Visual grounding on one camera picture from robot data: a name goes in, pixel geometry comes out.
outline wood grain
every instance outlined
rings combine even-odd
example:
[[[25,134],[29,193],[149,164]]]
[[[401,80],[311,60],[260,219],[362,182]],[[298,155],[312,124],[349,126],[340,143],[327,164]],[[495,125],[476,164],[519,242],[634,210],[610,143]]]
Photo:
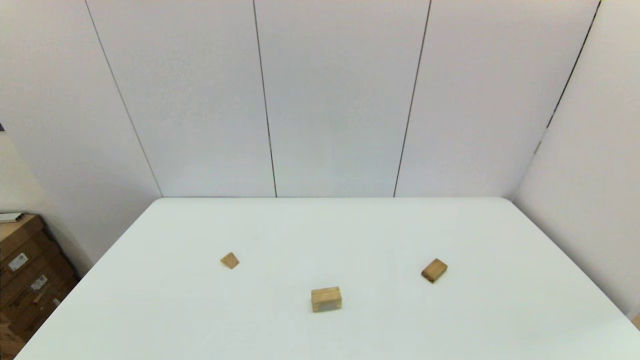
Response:
[[[238,261],[233,252],[228,253],[224,258],[220,259],[220,261],[230,269],[233,269],[240,264],[240,261]]]
[[[424,270],[422,271],[422,276],[433,283],[438,280],[438,278],[442,276],[445,271],[447,271],[447,267],[447,264],[443,263],[439,259],[435,259],[431,262],[431,264],[429,264],[429,266],[424,268]]]
[[[311,304],[314,313],[342,307],[342,295],[339,287],[316,289],[311,291]]]

